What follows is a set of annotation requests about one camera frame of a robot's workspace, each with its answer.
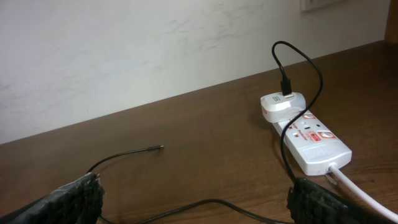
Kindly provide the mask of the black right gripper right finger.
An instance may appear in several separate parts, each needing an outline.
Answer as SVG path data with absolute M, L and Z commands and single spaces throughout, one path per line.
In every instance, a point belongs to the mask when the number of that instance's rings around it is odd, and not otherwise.
M 289 189 L 287 208 L 295 224 L 391 224 L 306 178 Z

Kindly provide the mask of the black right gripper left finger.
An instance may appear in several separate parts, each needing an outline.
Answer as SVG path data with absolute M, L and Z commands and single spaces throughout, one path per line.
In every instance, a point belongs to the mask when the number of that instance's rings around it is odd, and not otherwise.
M 50 194 L 3 217 L 7 224 L 96 223 L 102 213 L 104 189 L 94 173 L 61 186 Z

